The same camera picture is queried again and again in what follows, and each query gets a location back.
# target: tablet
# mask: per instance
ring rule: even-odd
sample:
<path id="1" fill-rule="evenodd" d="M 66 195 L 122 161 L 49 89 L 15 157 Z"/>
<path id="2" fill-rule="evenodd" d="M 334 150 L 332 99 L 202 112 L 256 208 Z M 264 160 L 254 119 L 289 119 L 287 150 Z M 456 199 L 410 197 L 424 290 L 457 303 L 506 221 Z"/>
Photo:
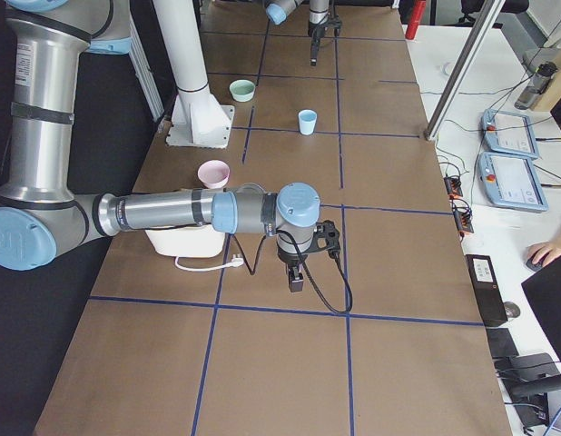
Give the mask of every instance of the tablet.
<path id="1" fill-rule="evenodd" d="M 482 115 L 482 130 L 488 148 L 493 152 L 539 157 L 531 120 L 523 114 L 487 109 Z"/>
<path id="2" fill-rule="evenodd" d="M 478 166 L 492 204 L 530 212 L 548 210 L 530 157 L 484 152 Z"/>

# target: light blue joint cap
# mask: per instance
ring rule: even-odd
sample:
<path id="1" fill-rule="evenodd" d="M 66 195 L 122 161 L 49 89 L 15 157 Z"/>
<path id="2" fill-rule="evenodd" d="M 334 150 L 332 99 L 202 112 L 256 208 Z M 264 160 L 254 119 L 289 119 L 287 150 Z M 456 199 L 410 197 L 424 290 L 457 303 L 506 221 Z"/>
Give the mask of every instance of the light blue joint cap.
<path id="1" fill-rule="evenodd" d="M 47 12 L 64 5 L 69 0 L 6 0 L 15 9 L 26 12 Z"/>
<path id="2" fill-rule="evenodd" d="M 236 233 L 238 206 L 234 193 L 217 193 L 212 198 L 212 227 L 223 233 Z"/>
<path id="3" fill-rule="evenodd" d="M 309 227 L 319 220 L 320 198 L 310 185 L 291 183 L 277 197 L 277 211 L 287 223 Z"/>
<path id="4" fill-rule="evenodd" d="M 132 50 L 132 38 L 95 39 L 87 49 L 87 53 L 96 55 L 127 55 Z"/>
<path id="5" fill-rule="evenodd" d="M 284 9 L 274 3 L 268 5 L 266 8 L 266 15 L 276 25 L 279 25 L 287 19 L 287 14 L 284 12 Z"/>
<path id="6" fill-rule="evenodd" d="M 56 242 L 44 224 L 30 213 L 0 207 L 0 265 L 10 270 L 32 270 L 55 256 Z"/>

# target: human hand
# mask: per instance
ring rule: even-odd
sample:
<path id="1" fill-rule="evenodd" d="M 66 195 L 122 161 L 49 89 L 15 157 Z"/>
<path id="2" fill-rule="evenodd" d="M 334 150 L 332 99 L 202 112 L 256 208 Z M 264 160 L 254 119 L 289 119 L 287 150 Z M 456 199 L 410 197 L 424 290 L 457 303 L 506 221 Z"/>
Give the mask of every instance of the human hand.
<path id="1" fill-rule="evenodd" d="M 548 243 L 535 243 L 528 247 L 527 259 L 532 259 L 533 264 L 542 262 L 543 266 L 549 265 L 561 255 L 561 245 L 552 241 Z"/>

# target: black chair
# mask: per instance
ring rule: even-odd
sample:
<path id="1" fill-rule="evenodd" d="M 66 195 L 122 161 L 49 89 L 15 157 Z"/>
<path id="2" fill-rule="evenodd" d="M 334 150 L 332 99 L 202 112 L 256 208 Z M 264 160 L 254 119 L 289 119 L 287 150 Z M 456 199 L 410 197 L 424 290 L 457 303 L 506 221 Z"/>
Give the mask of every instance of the black chair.
<path id="1" fill-rule="evenodd" d="M 462 3 L 462 16 L 458 19 L 456 26 L 471 27 L 476 19 L 470 15 L 475 12 L 480 12 L 484 0 L 461 0 Z M 506 0 L 500 12 L 507 14 L 520 14 L 528 9 L 528 0 Z M 501 24 L 495 24 L 495 27 L 501 27 Z"/>

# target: black mouse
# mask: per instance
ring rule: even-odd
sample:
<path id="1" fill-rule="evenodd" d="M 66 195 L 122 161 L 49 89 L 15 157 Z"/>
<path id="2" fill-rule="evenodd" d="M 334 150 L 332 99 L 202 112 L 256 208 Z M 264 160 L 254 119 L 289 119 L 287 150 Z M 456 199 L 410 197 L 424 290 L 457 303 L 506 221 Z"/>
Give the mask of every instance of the black mouse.
<path id="1" fill-rule="evenodd" d="M 534 271 L 534 272 L 542 270 L 543 269 L 543 260 L 545 259 L 545 257 L 543 257 L 543 259 L 540 259 L 537 263 L 533 263 L 533 257 L 535 257 L 535 256 L 531 256 L 530 258 L 528 258 L 527 263 L 525 263 L 527 268 L 531 271 Z"/>

